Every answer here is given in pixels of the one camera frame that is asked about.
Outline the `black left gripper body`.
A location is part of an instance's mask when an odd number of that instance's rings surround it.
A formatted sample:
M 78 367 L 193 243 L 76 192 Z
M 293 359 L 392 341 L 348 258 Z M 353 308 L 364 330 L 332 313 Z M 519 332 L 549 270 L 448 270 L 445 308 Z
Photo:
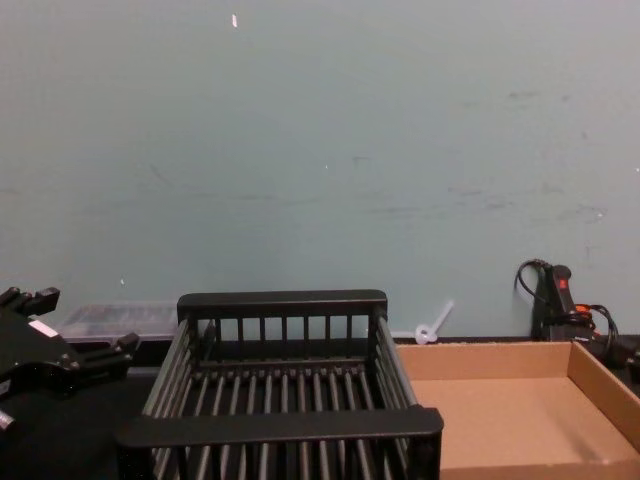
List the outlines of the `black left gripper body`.
M 1 396 L 39 388 L 64 390 L 80 355 L 52 327 L 15 313 L 1 314 Z

